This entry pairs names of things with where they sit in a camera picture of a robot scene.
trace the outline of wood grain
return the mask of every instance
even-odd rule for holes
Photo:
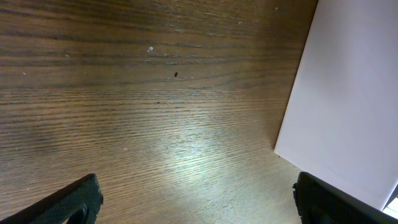
[[[98,223],[299,223],[272,146],[316,5],[1,0],[0,218],[93,172]]]

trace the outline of wooden table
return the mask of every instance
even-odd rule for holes
[[[88,173],[98,223],[298,223],[273,153],[316,0],[0,1],[0,218]]]

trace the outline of black object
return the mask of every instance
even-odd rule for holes
[[[103,202],[95,174],[88,174],[0,223],[92,224]]]
[[[307,172],[293,185],[302,223],[391,223],[398,220],[366,205]]]

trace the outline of wooden surface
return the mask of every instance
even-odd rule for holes
[[[316,3],[1,0],[0,218],[92,172],[98,223],[298,223],[272,146]]]

